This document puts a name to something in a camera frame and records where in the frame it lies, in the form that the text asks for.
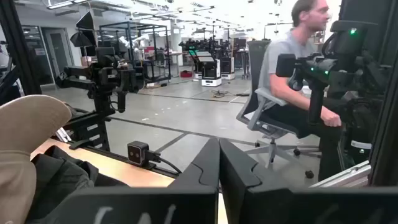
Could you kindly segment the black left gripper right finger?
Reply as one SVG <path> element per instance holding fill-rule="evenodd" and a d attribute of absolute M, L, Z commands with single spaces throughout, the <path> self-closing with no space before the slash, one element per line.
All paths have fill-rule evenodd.
<path fill-rule="evenodd" d="M 230 223 L 397 223 L 397 188 L 297 188 L 226 139 L 220 182 Z"/>

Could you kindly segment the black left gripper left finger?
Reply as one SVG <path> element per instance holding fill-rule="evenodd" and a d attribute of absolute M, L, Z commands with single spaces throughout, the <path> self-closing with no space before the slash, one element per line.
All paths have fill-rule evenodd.
<path fill-rule="evenodd" d="M 167 187 L 77 190 L 56 209 L 56 223 L 216 223 L 220 143 L 209 139 Z"/>

